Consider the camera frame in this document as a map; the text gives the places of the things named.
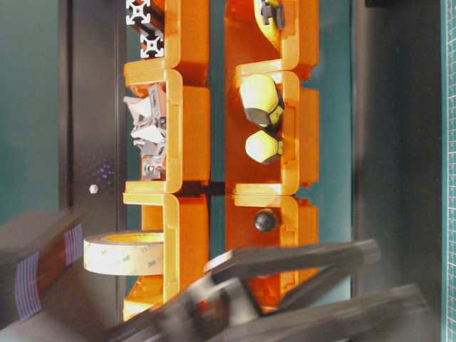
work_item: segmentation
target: orange bin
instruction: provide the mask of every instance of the orange bin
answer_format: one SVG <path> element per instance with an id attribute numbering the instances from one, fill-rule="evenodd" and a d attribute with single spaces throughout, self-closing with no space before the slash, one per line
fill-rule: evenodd
<path id="1" fill-rule="evenodd" d="M 163 275 L 139 277 L 124 300 L 126 320 L 162 305 L 203 276 L 209 260 L 209 215 L 205 195 L 125 193 L 123 201 L 142 206 L 142 230 L 165 233 Z"/>
<path id="2" fill-rule="evenodd" d="M 300 79 L 310 78 L 311 69 L 318 64 L 318 0 L 280 2 L 284 6 L 285 27 L 278 51 L 257 26 L 253 0 L 227 0 L 225 59 L 228 83 L 235 73 L 251 75 L 289 70 Z"/>
<path id="3" fill-rule="evenodd" d="M 293 195 L 319 178 L 319 93 L 301 88 L 291 71 L 269 73 L 285 102 L 280 162 L 262 165 L 245 152 L 247 138 L 259 130 L 244 114 L 239 96 L 242 77 L 233 82 L 226 102 L 226 183 L 236 195 Z"/>
<path id="4" fill-rule="evenodd" d="M 186 85 L 205 86 L 209 64 L 209 0 L 164 0 L 164 56 L 125 64 L 125 73 L 176 69 Z"/>
<path id="5" fill-rule="evenodd" d="M 227 196 L 227 250 L 240 247 L 282 246 L 297 247 L 318 244 L 318 207 L 305 199 L 290 196 Z M 273 209 L 280 227 L 260 232 L 254 218 L 261 208 Z M 249 285 L 265 310 L 275 309 L 281 298 L 295 286 L 316 275 L 318 270 L 284 272 L 255 278 Z"/>
<path id="6" fill-rule="evenodd" d="M 210 92 L 207 88 L 182 84 L 176 70 L 148 70 L 128 73 L 125 82 L 138 97 L 147 96 L 147 87 L 166 83 L 167 155 L 166 178 L 127 181 L 126 193 L 174 193 L 183 181 L 208 184 L 210 179 Z"/>

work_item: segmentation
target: masking tape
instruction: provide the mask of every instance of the masking tape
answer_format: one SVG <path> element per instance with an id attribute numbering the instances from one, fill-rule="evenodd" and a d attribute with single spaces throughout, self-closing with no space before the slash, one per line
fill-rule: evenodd
<path id="1" fill-rule="evenodd" d="M 84 268 L 116 276 L 163 274 L 163 233 L 107 233 L 84 239 Z"/>

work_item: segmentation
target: gray surface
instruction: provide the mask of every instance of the gray surface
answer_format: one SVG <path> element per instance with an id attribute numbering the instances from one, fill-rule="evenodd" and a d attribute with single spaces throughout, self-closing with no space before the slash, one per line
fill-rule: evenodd
<path id="1" fill-rule="evenodd" d="M 383 262 L 358 294 L 416 283 L 430 315 L 389 341 L 439 341 L 441 293 L 440 4 L 358 1 L 354 233 Z"/>
<path id="2" fill-rule="evenodd" d="M 27 115 L 32 112 L 32 121 L 25 128 L 17 125 L 14 129 L 1 126 L 0 139 L 4 136 L 13 136 L 21 133 L 23 136 L 35 138 L 41 134 L 35 143 L 32 139 L 31 144 L 20 145 L 9 152 L 11 158 L 21 158 L 21 152 L 30 147 L 32 152 L 39 151 L 37 156 L 31 159 L 33 169 L 25 168 L 21 165 L 20 169 L 7 169 L 15 178 L 5 177 L 8 187 L 5 193 L 16 196 L 1 209 L 8 209 L 16 202 L 19 206 L 17 212 L 24 210 L 25 204 L 33 203 L 35 207 L 45 206 L 52 198 L 52 192 L 44 191 L 50 184 L 54 186 L 53 205 L 58 205 L 58 105 L 54 108 L 55 116 L 50 119 L 46 115 L 53 113 L 53 100 L 58 101 L 58 88 L 53 90 L 52 81 L 49 74 L 41 70 L 43 62 L 39 56 L 49 54 L 52 58 L 52 46 L 49 46 L 47 38 L 55 37 L 57 52 L 57 18 L 52 20 L 52 13 L 57 7 L 29 5 L 29 10 L 24 11 L 24 5 L 11 2 L 20 13 L 12 16 L 11 13 L 5 15 L 4 23 L 8 23 L 9 28 L 18 27 L 17 18 L 30 21 L 29 32 L 24 33 L 17 30 L 17 37 L 10 41 L 10 46 L 27 47 L 24 41 L 29 41 L 32 48 L 36 44 L 33 52 L 24 52 L 28 56 L 28 62 L 37 60 L 34 66 L 36 75 L 27 77 L 22 76 L 18 71 L 21 64 L 16 64 L 11 58 L 12 83 L 17 82 L 21 87 L 33 86 L 36 80 L 33 96 L 29 99 L 21 93 L 18 88 L 6 89 L 5 84 L 3 94 L 16 95 L 9 97 L 6 105 L 21 106 L 17 109 L 19 113 L 14 120 L 22 123 Z M 3 15 L 4 2 L 2 3 L 1 14 Z M 101 232 L 123 230 L 125 228 L 125 208 L 121 205 L 121 192 L 125 186 L 125 113 L 121 104 L 125 89 L 125 81 L 122 77 L 121 66 L 125 62 L 125 2 L 117 1 L 73 1 L 72 25 L 73 35 L 70 73 L 72 80 L 71 112 L 73 124 L 73 202 L 80 208 L 85 216 L 83 220 L 85 235 Z M 37 15 L 37 19 L 27 16 Z M 51 28 L 42 31 L 36 22 L 50 21 Z M 55 84 L 58 84 L 58 59 L 52 62 L 55 66 Z M 40 108 L 40 100 L 43 100 L 43 113 L 33 113 L 34 108 Z M 49 119 L 51 124 L 45 125 L 42 122 Z M 46 160 L 45 157 L 52 153 L 54 160 Z M 16 187 L 18 180 L 27 180 L 28 185 Z M 90 195 L 88 187 L 97 184 L 100 189 L 98 194 Z M 121 301 L 125 293 L 125 284 L 122 279 L 113 276 L 103 276 L 92 274 L 83 270 L 82 262 L 74 264 L 53 286 L 52 296 L 47 296 L 43 301 L 45 312 L 23 322 L 20 326 L 15 325 L 0 333 L 0 341 L 79 341 L 77 335 L 81 335 L 89 341 L 101 341 L 103 329 L 109 328 L 119 322 L 121 317 Z M 75 331 L 74 338 L 67 329 Z"/>

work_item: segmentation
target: green grid mat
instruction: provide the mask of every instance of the green grid mat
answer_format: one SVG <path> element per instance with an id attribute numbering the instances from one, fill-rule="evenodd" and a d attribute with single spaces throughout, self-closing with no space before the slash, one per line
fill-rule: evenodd
<path id="1" fill-rule="evenodd" d="M 456 0 L 442 1 L 442 341 L 456 341 Z"/>

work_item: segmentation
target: black rubber cap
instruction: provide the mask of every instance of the black rubber cap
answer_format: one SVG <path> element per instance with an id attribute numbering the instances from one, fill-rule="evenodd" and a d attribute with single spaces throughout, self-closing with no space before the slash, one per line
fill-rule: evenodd
<path id="1" fill-rule="evenodd" d="M 276 214 L 269 208 L 260 210 L 255 216 L 255 228 L 260 232 L 270 232 L 278 223 Z"/>

